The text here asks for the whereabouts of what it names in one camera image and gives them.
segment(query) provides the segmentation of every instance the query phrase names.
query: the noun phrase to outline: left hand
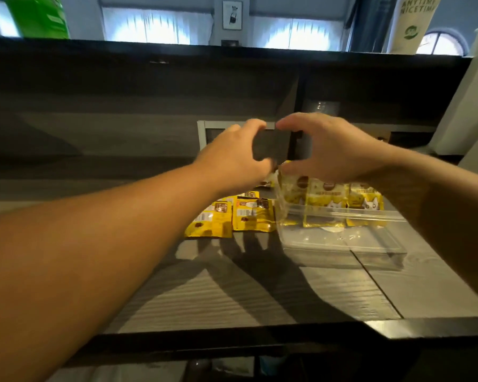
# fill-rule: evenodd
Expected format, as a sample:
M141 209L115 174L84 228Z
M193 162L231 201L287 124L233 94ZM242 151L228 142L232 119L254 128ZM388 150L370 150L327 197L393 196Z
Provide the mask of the left hand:
M251 190L271 173L270 158L253 159L253 139L266 125L260 119L250 119L243 127L232 125L198 154L193 164L209 177L219 197Z

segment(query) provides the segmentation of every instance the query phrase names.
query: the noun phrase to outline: window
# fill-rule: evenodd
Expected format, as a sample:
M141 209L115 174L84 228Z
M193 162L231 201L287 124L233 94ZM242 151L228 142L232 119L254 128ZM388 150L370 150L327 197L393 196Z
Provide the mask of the window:
M0 33L2 36L10 38L19 38L20 36L13 16L9 12L7 4L3 1L0 1Z
M343 23L252 16L251 47L339 51Z
M103 8L106 40L208 45L212 15L207 13Z
M456 55L464 56L466 54L464 41L459 39L458 35L448 32L429 32L421 40L416 53L427 55Z

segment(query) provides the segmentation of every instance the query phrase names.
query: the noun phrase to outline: arched window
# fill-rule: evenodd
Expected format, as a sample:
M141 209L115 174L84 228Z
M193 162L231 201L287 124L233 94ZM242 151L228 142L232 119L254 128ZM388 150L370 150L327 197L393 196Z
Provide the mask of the arched window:
M430 31L423 36L416 53L465 56L467 44L459 34L452 31Z

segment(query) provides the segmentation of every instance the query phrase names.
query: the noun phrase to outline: right hand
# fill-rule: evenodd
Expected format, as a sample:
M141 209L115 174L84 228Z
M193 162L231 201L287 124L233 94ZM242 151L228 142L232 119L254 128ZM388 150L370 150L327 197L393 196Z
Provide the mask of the right hand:
M295 112L276 123L279 130L302 130L312 137L310 158L284 163L282 174L324 182L350 182L392 160L395 146L378 141L342 118Z

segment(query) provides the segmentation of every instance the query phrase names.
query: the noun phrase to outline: logo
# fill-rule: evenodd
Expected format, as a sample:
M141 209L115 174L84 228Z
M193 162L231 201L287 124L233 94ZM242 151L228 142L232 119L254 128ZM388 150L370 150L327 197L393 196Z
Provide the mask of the logo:
M411 25L408 29L405 30L404 38L407 40L411 40L418 36L418 27L416 25Z

